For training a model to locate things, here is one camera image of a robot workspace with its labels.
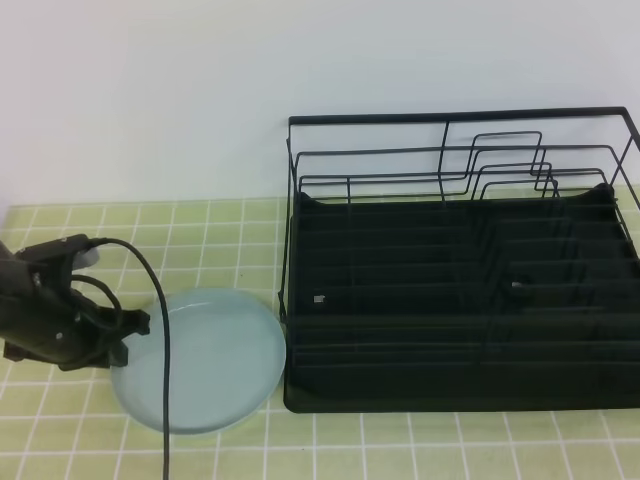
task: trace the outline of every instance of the dish rack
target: dish rack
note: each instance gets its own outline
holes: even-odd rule
[[[286,406],[640,407],[638,146],[622,107],[290,117]]]

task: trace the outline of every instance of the plate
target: plate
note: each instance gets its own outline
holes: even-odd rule
[[[195,289],[167,298],[171,329],[169,430],[201,434],[233,425],[275,390],[285,363],[276,317],[248,293]],[[111,368],[116,397],[135,420],[162,431],[164,337],[160,304],[149,335],[130,335],[129,364]]]

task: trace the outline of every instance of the green tile countertop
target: green tile countertop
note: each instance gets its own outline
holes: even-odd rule
[[[132,241],[167,293],[236,287],[275,310],[282,199],[12,208],[11,250],[86,233]],[[640,229],[638,214],[630,229]],[[153,300],[124,249],[90,269],[126,307]],[[83,293],[103,302],[92,287]],[[0,361],[0,480],[158,480],[162,438],[117,405],[105,370],[63,373]],[[640,410],[296,415],[278,390],[221,434],[172,438],[172,478],[189,480],[640,479]]]

